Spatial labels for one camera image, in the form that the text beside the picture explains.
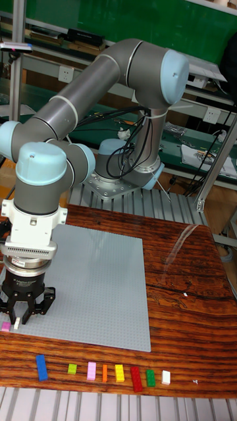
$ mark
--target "gray baseplate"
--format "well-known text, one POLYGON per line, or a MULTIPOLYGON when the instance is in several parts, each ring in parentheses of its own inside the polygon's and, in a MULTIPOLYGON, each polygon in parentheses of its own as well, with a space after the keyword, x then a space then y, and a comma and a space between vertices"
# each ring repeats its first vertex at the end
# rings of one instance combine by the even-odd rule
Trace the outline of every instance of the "gray baseplate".
MULTIPOLYGON (((74 226, 57 226, 53 240, 45 284, 56 300, 11 332, 150 352, 142 240, 74 226)), ((25 310, 15 305, 17 316, 25 310)))

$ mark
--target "green lego brick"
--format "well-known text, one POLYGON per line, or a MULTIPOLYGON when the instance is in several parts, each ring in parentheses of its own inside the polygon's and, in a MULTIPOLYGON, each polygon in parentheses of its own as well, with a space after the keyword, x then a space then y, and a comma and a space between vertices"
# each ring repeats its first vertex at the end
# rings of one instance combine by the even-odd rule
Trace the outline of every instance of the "green lego brick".
POLYGON ((146 370, 147 387, 155 387, 154 370, 146 370))
POLYGON ((76 374, 76 364, 69 364, 68 366, 68 374, 76 374))

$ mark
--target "pink lego brick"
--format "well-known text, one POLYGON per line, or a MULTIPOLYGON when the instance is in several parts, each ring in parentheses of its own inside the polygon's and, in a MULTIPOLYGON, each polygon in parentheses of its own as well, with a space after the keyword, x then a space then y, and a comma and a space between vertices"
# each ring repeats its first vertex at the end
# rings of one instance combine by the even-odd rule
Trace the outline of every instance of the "pink lego brick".
POLYGON ((3 322, 2 327, 1 327, 1 331, 2 332, 9 332, 10 327, 11 327, 10 322, 3 322))
POLYGON ((96 362, 88 363, 87 380, 95 380, 96 362))

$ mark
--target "orange lego brick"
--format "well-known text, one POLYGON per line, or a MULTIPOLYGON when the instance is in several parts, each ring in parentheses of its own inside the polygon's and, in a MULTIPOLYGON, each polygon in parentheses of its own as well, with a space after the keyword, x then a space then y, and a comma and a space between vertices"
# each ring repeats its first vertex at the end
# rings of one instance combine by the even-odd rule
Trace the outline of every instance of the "orange lego brick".
POLYGON ((103 364, 102 382, 106 383, 106 381, 107 381, 107 365, 103 364))

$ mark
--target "power outlet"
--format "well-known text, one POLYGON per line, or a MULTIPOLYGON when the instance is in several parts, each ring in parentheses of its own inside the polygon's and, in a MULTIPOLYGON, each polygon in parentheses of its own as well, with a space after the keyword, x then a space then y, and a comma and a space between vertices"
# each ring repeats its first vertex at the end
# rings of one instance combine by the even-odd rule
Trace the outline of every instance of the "power outlet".
POLYGON ((59 67, 59 80, 66 84, 69 84, 73 79, 74 69, 73 67, 60 66, 59 67))
POLYGON ((207 112, 203 118, 203 121, 210 124, 216 124, 219 116, 221 115, 221 110, 218 108, 207 108, 207 112))

